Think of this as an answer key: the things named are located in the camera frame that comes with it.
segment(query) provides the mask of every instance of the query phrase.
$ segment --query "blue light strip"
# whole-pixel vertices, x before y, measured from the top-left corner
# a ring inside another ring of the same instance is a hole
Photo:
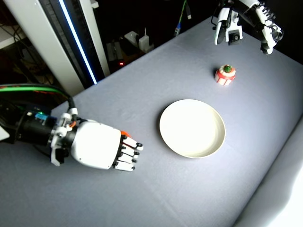
[[[64,13],[64,15],[65,15],[65,18],[66,18],[66,20],[67,20],[67,23],[68,23],[68,25],[70,26],[72,35],[74,36],[75,41],[76,41],[76,43],[77,43],[77,46],[78,46],[78,48],[79,48],[79,50],[80,50],[80,52],[81,52],[81,55],[82,55],[82,57],[83,57],[83,59],[84,59],[84,62],[85,62],[85,64],[86,64],[86,67],[87,67],[88,70],[89,70],[90,76],[91,76],[91,78],[93,79],[94,84],[97,84],[97,81],[96,81],[96,79],[95,79],[95,76],[94,76],[94,74],[93,74],[93,71],[91,70],[91,67],[90,67],[90,65],[89,65],[89,61],[87,60],[87,58],[86,58],[86,56],[85,56],[85,53],[84,53],[83,48],[82,48],[82,46],[81,46],[81,43],[80,43],[80,41],[79,41],[78,35],[77,35],[76,31],[75,31],[74,25],[72,24],[70,15],[69,15],[68,12],[67,12],[67,9],[66,9],[66,6],[65,6],[65,4],[64,4],[64,1],[63,1],[63,0],[59,0],[59,3],[60,3],[60,6],[61,6],[61,8],[62,8],[62,10],[63,10],[63,13]]]

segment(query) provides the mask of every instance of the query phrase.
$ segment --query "robotic arm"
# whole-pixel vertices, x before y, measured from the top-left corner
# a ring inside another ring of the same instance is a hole
[[[222,0],[219,7],[214,44],[224,39],[229,45],[238,44],[243,38],[242,26],[238,25],[239,16],[247,21],[260,34],[261,51],[271,54],[273,47],[283,38],[282,29],[273,20],[276,18],[264,3],[258,0]]]
[[[0,141],[47,146],[55,166],[64,163],[70,153],[81,164],[93,168],[135,169],[139,151],[143,150],[141,143],[126,132],[80,118],[71,97],[69,106],[57,123],[45,107],[16,105],[0,99]]]

